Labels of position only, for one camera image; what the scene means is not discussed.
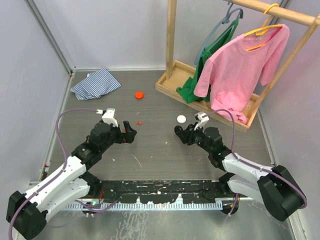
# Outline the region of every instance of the gray floor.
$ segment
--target gray floor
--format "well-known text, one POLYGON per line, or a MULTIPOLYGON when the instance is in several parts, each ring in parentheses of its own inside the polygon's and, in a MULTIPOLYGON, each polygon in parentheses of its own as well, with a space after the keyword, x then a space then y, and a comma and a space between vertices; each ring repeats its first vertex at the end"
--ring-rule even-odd
MULTIPOLYGON (((88 72, 77 72, 72 86, 86 77, 88 72)), ((196 110, 156 91, 155 83, 163 71, 113 71, 122 87, 99 99, 77 100, 71 93, 65 109, 115 108, 118 123, 128 120, 137 135, 132 144, 114 144, 90 172, 101 180, 216 180, 224 174, 214 168, 208 154, 200 147, 181 144, 174 133, 178 115, 185 115, 187 122, 194 123, 196 110), (135 99, 137 91, 144 92, 142 100, 135 99)), ((61 122, 61 138, 67 153, 81 144, 90 130, 101 119, 92 112, 71 112, 61 122)), ((232 128, 210 119, 207 126, 217 127, 223 142, 230 147, 232 128)), ((258 118, 247 133, 236 131, 235 150, 242 157, 263 165, 270 165, 266 143, 258 118)), ((49 172, 63 163, 63 154, 55 144, 49 172)))
POLYGON ((255 201, 241 200, 226 220, 220 211, 108 211, 94 218, 60 211, 35 240, 290 240, 289 221, 279 222, 255 201))

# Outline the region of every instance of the blue and white striped fabric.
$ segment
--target blue and white striped fabric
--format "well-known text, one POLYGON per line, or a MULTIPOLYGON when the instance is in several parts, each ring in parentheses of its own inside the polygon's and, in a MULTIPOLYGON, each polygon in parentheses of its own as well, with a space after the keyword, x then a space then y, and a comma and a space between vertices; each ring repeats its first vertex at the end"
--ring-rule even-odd
POLYGON ((89 100, 98 99, 120 87, 121 84, 114 76, 107 69, 102 68, 90 73, 85 79, 72 87, 70 92, 75 93, 78 100, 89 100))

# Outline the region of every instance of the white wall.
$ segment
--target white wall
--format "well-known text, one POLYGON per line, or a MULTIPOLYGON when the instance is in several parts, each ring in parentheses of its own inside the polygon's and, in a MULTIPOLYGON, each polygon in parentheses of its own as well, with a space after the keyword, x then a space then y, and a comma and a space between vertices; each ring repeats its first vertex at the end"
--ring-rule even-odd
MULTIPOLYGON (((167 0, 35 2, 77 69, 166 65, 167 0)), ((178 0, 174 59, 192 65, 200 46, 228 7, 222 0, 178 0)), ((235 36, 260 27, 266 19, 260 12, 243 10, 244 18, 235 36)), ((213 37, 217 38, 224 29, 222 26, 213 37)))
MULTIPOLYGON (((289 9, 317 16, 319 0, 294 0, 289 9)), ((307 27, 282 20, 290 37, 282 61, 307 27)), ((299 210, 310 239, 320 239, 320 29, 313 34, 262 103, 260 110, 275 160, 293 175, 307 196, 299 210)))
POLYGON ((0 239, 9 196, 37 181, 68 74, 22 0, 0 3, 0 239))

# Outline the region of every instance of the white disc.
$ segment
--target white disc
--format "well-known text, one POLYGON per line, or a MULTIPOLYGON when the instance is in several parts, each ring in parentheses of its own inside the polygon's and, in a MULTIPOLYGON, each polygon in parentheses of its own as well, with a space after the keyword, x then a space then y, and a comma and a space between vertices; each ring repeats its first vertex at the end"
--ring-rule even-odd
POLYGON ((180 123, 180 124, 184 124, 186 122, 186 117, 183 116, 183 115, 179 115, 177 118, 176 118, 177 122, 180 123))

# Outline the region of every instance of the pink shirt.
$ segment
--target pink shirt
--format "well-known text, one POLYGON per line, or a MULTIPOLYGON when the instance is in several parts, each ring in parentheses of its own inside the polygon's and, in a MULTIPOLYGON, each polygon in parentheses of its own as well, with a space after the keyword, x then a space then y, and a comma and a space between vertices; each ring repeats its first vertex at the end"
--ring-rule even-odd
MULTIPOLYGON (((236 37, 205 62, 193 93, 204 98, 211 85, 211 108, 227 109, 234 120, 246 124, 247 118, 241 111, 250 100, 260 75, 263 86, 273 79, 288 37, 289 28, 284 24, 269 29, 262 38, 255 34, 236 37), (246 50, 261 44, 265 45, 246 50)), ((219 114, 231 121, 226 112, 219 114)))

